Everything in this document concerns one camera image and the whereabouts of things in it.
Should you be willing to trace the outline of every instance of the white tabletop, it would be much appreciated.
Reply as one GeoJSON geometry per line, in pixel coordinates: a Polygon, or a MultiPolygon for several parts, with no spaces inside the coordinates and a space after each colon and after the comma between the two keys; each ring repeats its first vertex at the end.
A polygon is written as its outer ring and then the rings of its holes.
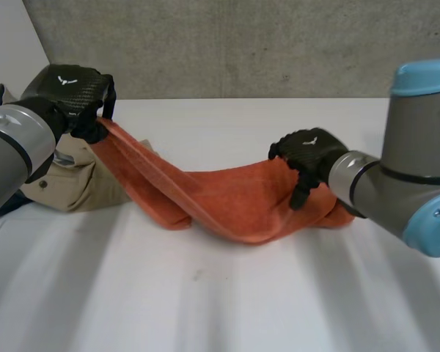
{"type": "MultiPolygon", "coordinates": [[[[114,120],[185,170],[267,157],[320,126],[379,155],[387,100],[121,100],[114,120]]],[[[0,219],[0,352],[440,351],[440,259],[368,220],[247,247],[133,203],[0,219]]]]}

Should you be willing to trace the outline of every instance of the gray concrete wall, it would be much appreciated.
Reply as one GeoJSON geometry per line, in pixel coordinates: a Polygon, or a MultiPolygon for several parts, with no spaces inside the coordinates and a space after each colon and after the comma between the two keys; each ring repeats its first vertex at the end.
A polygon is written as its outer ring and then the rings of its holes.
{"type": "Polygon", "coordinates": [[[440,0],[24,0],[51,62],[121,98],[383,97],[440,57],[440,0]]]}

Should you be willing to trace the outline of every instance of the khaki fabric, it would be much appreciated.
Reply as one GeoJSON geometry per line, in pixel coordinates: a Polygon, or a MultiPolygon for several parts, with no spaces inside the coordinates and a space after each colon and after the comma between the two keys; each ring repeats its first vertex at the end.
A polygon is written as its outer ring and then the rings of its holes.
{"type": "MultiPolygon", "coordinates": [[[[6,91],[3,102],[13,101],[6,91]]],[[[152,149],[148,141],[142,144],[152,149]]],[[[94,210],[130,201],[124,188],[85,141],[65,134],[56,149],[47,175],[21,187],[26,197],[65,212],[94,210]]]]}

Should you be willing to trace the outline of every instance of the gray robot arm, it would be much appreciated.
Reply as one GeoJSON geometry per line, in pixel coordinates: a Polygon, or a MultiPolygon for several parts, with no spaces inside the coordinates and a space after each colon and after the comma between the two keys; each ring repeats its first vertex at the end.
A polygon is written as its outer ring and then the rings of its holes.
{"type": "Polygon", "coordinates": [[[21,102],[0,106],[0,207],[53,155],[64,132],[63,116],[44,112],[48,101],[34,101],[45,118],[21,102]]]}
{"type": "Polygon", "coordinates": [[[440,59],[401,66],[391,93],[381,159],[337,140],[320,146],[317,133],[335,138],[321,129],[292,133],[273,144],[272,156],[327,182],[348,209],[408,246],[440,257],[440,59]]]}

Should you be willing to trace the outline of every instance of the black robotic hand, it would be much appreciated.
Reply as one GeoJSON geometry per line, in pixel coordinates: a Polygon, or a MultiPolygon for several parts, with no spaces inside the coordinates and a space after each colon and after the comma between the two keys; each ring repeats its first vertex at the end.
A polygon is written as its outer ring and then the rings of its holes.
{"type": "Polygon", "coordinates": [[[334,162],[348,152],[336,137],[321,128],[299,130],[273,143],[269,159],[279,156],[287,165],[298,171],[298,182],[290,198],[290,207],[300,209],[312,188],[328,182],[334,162]]]}
{"type": "Polygon", "coordinates": [[[93,68],[48,65],[25,89],[20,102],[31,104],[27,107],[35,111],[39,106],[35,106],[37,101],[33,98],[41,98],[41,101],[44,98],[55,104],[55,109],[64,117],[63,133],[94,144],[108,134],[96,122],[97,111],[104,106],[103,118],[112,118],[116,91],[112,76],[102,75],[93,68]]]}

